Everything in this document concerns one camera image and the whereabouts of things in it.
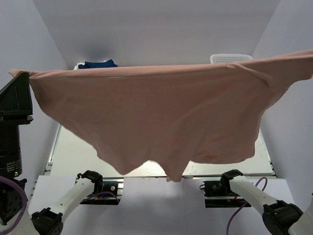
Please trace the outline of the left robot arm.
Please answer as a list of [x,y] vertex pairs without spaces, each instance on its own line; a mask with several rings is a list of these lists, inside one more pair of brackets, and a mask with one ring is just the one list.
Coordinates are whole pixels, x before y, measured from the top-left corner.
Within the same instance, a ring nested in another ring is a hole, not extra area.
[[103,191],[95,171],[78,174],[77,183],[55,204],[29,214],[22,174],[19,126],[32,118],[29,74],[18,73],[0,91],[0,233],[2,235],[59,235],[64,222],[86,198]]

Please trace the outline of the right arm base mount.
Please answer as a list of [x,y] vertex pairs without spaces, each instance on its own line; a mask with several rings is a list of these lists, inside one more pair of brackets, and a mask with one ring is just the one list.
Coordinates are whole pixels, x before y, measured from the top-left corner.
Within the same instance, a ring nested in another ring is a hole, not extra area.
[[233,192],[226,192],[219,181],[204,181],[199,188],[204,192],[206,208],[251,207],[251,205],[239,195]]

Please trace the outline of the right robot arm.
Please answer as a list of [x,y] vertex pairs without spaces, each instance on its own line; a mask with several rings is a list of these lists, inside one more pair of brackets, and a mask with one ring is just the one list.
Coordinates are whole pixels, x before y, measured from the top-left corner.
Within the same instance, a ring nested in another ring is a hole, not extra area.
[[272,235],[311,235],[313,233],[312,203],[303,212],[294,204],[266,194],[236,169],[222,174],[221,190],[226,195],[236,194],[242,197],[255,208]]

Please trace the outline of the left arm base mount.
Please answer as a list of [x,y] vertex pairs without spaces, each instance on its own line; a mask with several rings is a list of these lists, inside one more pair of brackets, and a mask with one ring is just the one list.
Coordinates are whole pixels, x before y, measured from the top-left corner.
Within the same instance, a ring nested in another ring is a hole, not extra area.
[[101,192],[87,196],[80,204],[117,206],[123,191],[123,181],[121,179],[118,179],[117,181],[104,180],[102,185]]

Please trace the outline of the pink t-shirt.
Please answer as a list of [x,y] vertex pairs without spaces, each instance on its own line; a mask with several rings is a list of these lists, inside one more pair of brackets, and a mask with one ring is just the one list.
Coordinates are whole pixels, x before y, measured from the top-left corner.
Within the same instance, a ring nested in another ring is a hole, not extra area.
[[255,154],[263,113],[313,75],[313,52],[242,62],[29,71],[41,110],[122,175],[157,162],[180,181],[189,162]]

